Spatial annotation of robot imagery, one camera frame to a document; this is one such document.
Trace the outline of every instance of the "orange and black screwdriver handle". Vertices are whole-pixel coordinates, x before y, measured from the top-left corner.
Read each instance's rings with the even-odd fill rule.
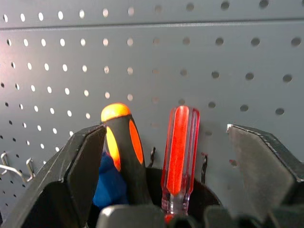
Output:
[[[143,147],[128,106],[110,104],[101,112],[106,145],[116,169],[127,184],[130,204],[152,204],[146,181]]]

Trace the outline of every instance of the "tool organizer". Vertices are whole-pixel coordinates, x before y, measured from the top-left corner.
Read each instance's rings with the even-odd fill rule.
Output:
[[[37,173],[123,102],[161,168],[170,109],[194,106],[196,177],[208,154],[207,185],[233,214],[254,213],[226,126],[271,132],[304,160],[303,19],[302,0],[2,0],[0,152],[28,179],[29,158]],[[4,219],[29,184],[0,176]]]

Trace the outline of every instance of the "clear red screwdriver handle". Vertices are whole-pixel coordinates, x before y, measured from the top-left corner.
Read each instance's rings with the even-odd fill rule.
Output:
[[[200,113],[179,106],[170,113],[167,144],[161,177],[161,207],[167,217],[187,215],[193,190]]]

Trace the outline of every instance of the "pegboard hook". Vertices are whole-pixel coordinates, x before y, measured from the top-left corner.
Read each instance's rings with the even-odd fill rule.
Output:
[[[26,165],[27,165],[27,168],[28,168],[28,171],[29,171],[29,174],[30,174],[30,178],[25,179],[24,176],[23,176],[23,174],[22,174],[20,171],[16,170],[16,169],[13,168],[13,167],[10,167],[10,166],[7,164],[7,162],[6,162],[6,160],[5,160],[5,156],[6,156],[6,155],[7,155],[6,152],[4,152],[4,153],[1,154],[1,160],[2,160],[3,165],[0,165],[0,168],[5,169],[5,171],[4,171],[3,173],[1,173],[0,176],[6,174],[7,171],[9,170],[9,171],[14,172],[14,173],[17,174],[18,176],[20,176],[21,179],[22,179],[22,181],[23,181],[24,183],[27,183],[27,182],[31,181],[33,178],[35,178],[35,174],[34,174],[34,172],[33,172],[33,170],[32,170],[32,167],[31,167],[31,163],[33,162],[33,160],[32,160],[31,158],[27,159],[27,161],[26,161]]]

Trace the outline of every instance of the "gray pegboard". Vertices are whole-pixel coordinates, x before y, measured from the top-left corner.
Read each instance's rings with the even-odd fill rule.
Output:
[[[164,1],[162,16],[154,15],[157,2],[135,2],[133,19],[126,19],[127,3],[109,1],[107,21],[102,17],[103,5],[99,1],[89,5],[81,1],[65,2],[62,6],[60,1],[41,2],[39,7],[23,1],[5,2],[5,7],[0,9],[1,13],[8,12],[8,23],[0,23],[0,82],[4,86],[0,87],[0,135],[3,137],[0,152],[6,151],[9,165],[24,174],[28,175],[26,159],[33,159],[37,172],[43,161],[56,152],[55,148],[65,144],[70,131],[98,123],[102,108],[113,102],[129,105],[146,161],[151,148],[157,148],[155,167],[162,167],[170,109],[182,101],[197,107],[201,112],[198,154],[209,155],[207,184],[234,214],[253,211],[243,190],[241,175],[229,163],[235,154],[225,133],[227,123],[272,132],[298,159],[304,160],[301,150],[304,123],[300,115],[304,111],[301,102],[304,22],[260,21],[300,19],[304,15],[301,1],[270,1],[263,11],[259,1],[230,1],[226,11],[221,10],[221,1],[194,2],[193,14],[185,10],[184,2]],[[42,9],[46,13],[40,22],[38,13]],[[83,20],[79,18],[80,9],[85,10]],[[175,13],[177,9],[185,13]],[[59,10],[64,13],[62,21],[57,21]],[[20,21],[22,12],[26,17],[24,23]],[[194,20],[258,21],[93,26]],[[107,46],[103,45],[104,38],[108,40]],[[81,45],[81,39],[85,39],[85,46]],[[292,80],[285,82],[289,75]],[[243,105],[248,106],[245,112]],[[276,114],[278,108],[284,109],[283,115]],[[202,157],[198,156],[196,177],[200,176],[201,163]],[[0,210],[4,218],[22,196],[25,190],[22,184],[15,174],[1,176]]]

